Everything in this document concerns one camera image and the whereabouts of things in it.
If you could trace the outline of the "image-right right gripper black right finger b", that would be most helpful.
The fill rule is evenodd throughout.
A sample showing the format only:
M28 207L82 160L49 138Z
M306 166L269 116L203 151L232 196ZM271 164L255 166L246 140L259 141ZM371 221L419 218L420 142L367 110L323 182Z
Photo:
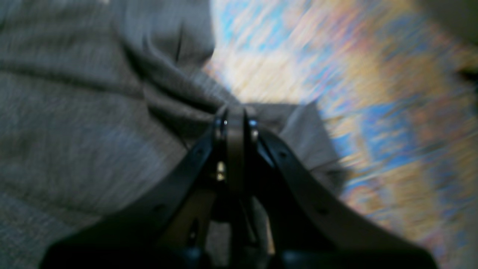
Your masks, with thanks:
M343 204L272 132L245 120L248 188L264 207L275 255L270 269L436 269L424 248Z

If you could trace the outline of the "image-right right gripper black left finger a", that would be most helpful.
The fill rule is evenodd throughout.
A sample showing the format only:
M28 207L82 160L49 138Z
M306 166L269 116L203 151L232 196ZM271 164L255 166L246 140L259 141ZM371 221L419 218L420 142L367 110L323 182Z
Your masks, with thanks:
M245 109L222 108L174 170L125 209L54 243L41 269L212 269L220 196L244 191Z

